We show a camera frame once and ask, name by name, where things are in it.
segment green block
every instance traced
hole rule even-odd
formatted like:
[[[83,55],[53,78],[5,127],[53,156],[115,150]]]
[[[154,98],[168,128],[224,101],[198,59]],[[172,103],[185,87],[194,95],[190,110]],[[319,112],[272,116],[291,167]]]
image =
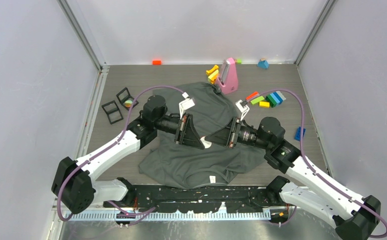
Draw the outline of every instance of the green block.
[[[256,104],[258,104],[260,101],[263,101],[263,100],[264,100],[264,97],[263,97],[263,96],[259,96],[259,97],[254,98],[254,99],[251,101],[251,104],[252,104],[252,105],[256,105]]]
[[[270,95],[267,95],[265,97],[265,100],[270,103],[270,107],[272,107],[272,108],[276,107],[276,104],[278,104],[278,102],[276,100],[274,100],[273,97]]]

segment gray cloth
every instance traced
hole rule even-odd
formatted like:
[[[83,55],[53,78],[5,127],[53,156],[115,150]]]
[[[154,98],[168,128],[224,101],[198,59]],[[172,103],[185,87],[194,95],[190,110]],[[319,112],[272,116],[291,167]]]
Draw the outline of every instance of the gray cloth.
[[[209,135],[224,127],[236,117],[234,104],[212,84],[196,82],[178,86],[194,98],[195,106],[187,112],[193,115],[193,123],[199,136]],[[180,92],[161,88],[153,92],[165,98],[167,114],[179,113]],[[158,183],[181,189],[207,185],[227,185],[239,173],[247,173],[264,162],[265,151],[256,147],[237,144],[227,148],[213,144],[200,150],[175,144],[175,136],[158,132],[159,147],[140,164],[139,172]]]

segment red block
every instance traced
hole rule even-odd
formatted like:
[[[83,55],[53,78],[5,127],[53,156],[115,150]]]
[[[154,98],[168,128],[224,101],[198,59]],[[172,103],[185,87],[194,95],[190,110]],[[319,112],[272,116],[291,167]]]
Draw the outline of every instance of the red block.
[[[258,97],[258,95],[260,95],[259,92],[258,92],[258,91],[255,91],[255,92],[253,92],[251,95],[247,96],[247,97],[245,98],[245,100],[254,99],[254,98]]]
[[[152,65],[161,65],[161,60],[160,59],[152,60]]]

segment yellow block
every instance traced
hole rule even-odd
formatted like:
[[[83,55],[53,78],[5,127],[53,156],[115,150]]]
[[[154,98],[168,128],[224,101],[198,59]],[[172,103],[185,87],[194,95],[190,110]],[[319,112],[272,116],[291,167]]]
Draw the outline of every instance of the yellow block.
[[[208,76],[208,82],[211,84],[214,84],[217,79],[217,75],[219,74],[219,70],[215,70],[211,75]]]
[[[262,108],[270,108],[270,102],[267,101],[260,101],[260,107]]]
[[[212,74],[214,71],[218,69],[219,69],[219,66],[214,65],[210,70],[205,71],[205,73],[207,74],[207,76],[209,76],[210,74]]]

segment pink plastic stand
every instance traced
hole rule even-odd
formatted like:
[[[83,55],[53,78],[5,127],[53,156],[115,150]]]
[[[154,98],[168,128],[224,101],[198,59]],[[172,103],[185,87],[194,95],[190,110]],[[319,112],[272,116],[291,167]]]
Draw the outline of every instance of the pink plastic stand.
[[[238,75],[236,74],[236,65],[233,58],[223,61],[216,82],[224,94],[230,94],[238,90]]]

